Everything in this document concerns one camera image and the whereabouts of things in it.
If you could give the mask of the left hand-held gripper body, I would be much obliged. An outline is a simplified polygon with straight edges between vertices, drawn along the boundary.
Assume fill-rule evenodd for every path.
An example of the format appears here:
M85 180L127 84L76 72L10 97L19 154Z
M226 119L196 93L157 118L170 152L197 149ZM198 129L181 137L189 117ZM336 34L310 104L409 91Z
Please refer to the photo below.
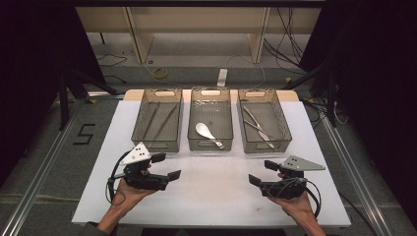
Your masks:
M138 143L125 153L120 161L124 167L123 178L136 189L163 191L169 182L167 175L155 175L149 172L151 154L144 143Z

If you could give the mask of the white power strip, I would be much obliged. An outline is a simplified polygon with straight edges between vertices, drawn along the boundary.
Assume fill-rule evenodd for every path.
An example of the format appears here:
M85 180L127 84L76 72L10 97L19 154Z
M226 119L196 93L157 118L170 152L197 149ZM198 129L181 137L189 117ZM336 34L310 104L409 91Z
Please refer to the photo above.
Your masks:
M217 85L219 87L224 87L225 83L226 83L226 79L227 79L227 69L220 69L219 70L219 74L218 74L218 79L217 79Z

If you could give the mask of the black metal stand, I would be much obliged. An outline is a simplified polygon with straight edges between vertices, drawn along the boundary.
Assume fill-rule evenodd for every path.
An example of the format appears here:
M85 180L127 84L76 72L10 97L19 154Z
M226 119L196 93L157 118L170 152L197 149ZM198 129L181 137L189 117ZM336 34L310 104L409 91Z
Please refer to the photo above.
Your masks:
M75 99L86 100L89 95L85 88L85 84L93 84L95 87L113 95L119 94L119 91L108 86L104 80L100 81L99 79L90 76L86 72L77 69L64 71L58 78L58 91L61 111L61 124L59 128L60 131L62 131L67 126L67 123L70 119L67 90L71 92Z
M308 82L310 79L315 79L314 84L311 87L311 94L313 96L320 95L324 91L327 92L327 109L326 116L330 121L331 125L335 128L335 113L334 113L334 102L335 102L335 70L331 65L329 59L325 59L316 69L308 72L294 83L286 85L283 90L295 89L298 86Z

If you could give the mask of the metal table knife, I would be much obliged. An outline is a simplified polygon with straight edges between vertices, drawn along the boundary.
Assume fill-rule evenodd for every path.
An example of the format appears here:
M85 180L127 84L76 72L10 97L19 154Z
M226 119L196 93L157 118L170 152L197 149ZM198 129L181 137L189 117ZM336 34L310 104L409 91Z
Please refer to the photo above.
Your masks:
M261 128L263 131L264 129L262 128L261 124L258 122L258 120L256 119L255 115L253 114L253 112L247 107L247 106L243 106L243 109L245 110L245 112L251 117L251 119L254 121L254 125L256 125L257 127ZM261 138L267 143L267 145L272 148L273 150L276 150L275 146L270 142L270 139L268 136L262 134L260 131L258 131L259 135L261 136Z

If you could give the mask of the person's right hand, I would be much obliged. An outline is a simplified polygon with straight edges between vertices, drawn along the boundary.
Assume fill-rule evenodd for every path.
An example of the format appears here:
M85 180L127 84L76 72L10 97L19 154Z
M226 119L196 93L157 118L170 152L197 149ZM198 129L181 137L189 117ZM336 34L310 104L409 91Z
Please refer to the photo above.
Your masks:
M291 200L272 197L268 197L268 199L281 206L283 211L297 224L317 222L306 192L304 192L299 198Z

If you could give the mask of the beige wooden shelf unit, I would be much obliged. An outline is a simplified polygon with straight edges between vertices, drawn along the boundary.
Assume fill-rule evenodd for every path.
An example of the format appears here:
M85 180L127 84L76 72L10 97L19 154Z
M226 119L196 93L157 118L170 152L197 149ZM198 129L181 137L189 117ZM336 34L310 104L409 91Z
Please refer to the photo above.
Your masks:
M319 8L295 7L78 7L87 32L127 32L140 63L157 33L245 33L258 63L265 35L283 33L285 20L296 34L310 34Z

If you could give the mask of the person's left hand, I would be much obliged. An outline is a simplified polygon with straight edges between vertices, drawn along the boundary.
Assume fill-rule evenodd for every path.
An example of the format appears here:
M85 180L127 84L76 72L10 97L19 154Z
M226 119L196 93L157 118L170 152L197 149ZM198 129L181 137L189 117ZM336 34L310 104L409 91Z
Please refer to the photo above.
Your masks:
M112 205L119 210L130 211L145 197L154 194L155 190L142 190L129 186L124 179L121 179L112 200Z

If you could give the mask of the white ceramic soup spoon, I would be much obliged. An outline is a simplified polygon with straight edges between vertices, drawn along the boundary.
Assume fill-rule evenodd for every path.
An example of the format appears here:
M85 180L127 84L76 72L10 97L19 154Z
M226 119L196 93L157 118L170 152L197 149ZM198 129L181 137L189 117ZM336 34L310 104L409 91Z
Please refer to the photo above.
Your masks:
M201 136L211 140L214 142L220 149L224 149L224 145L222 142L218 141L214 135L210 132L209 127L204 123L197 123L196 124L196 131Z

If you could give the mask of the smoky transparent plastic bin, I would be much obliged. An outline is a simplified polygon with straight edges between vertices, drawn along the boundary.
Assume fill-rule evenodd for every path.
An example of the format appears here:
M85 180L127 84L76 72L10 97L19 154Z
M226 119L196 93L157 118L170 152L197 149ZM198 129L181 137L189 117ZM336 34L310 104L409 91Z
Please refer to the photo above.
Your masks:
M176 110L153 143L148 147L161 123L177 104ZM149 152L178 152L182 124L183 95L179 88L146 89L131 137L137 145L144 143Z
M208 127L212 139L198 133L199 123ZM187 138L190 150L231 151L234 134L228 88L192 88Z
M243 106L247 106L253 112L276 150L267 145L258 130L244 123L243 120L252 124L254 121ZM237 108L246 153L286 152L292 142L292 135L274 89L239 89Z

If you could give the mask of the black curtain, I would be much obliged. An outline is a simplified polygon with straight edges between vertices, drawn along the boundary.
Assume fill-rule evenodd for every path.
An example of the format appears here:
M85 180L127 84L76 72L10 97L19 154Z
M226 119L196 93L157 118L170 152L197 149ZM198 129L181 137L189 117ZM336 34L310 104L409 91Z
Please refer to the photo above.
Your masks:
M0 0L0 187L71 70L104 81L74 7Z
M301 67L317 68L341 35L337 97L417 229L417 0L326 0Z

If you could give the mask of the metal chopstick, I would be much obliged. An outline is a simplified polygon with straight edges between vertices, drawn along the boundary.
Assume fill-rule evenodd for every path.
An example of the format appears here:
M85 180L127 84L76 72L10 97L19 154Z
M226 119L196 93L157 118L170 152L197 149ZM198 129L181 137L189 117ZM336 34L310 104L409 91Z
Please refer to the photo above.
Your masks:
M166 123L168 122L168 120L170 119L170 117L172 116L173 112L176 110L177 104L175 104L171 110L169 111L169 113L167 114L167 116L165 117L165 119L163 120L163 122L161 123L160 127L158 128L158 130L156 131L156 134L153 136L152 141L149 143L148 148L151 148L153 143L156 141L157 137L159 136L159 134L161 133L161 131L163 130L163 128L165 127Z

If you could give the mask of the short aluminium floor rail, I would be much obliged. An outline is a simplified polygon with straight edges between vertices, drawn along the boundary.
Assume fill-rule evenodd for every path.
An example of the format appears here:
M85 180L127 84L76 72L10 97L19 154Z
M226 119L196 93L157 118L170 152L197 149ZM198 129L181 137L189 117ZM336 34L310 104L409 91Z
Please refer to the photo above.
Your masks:
M104 91L88 92L89 99L124 99L125 94L111 94Z

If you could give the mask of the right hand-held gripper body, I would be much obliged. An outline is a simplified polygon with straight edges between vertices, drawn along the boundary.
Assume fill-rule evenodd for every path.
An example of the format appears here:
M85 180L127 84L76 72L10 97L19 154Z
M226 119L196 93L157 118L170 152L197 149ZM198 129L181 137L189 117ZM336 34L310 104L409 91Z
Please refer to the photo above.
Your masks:
M307 179L305 171L325 170L323 165L310 160L290 155L279 164L279 171L283 177L276 182L261 182L259 188L264 197L294 199L299 198L305 191Z

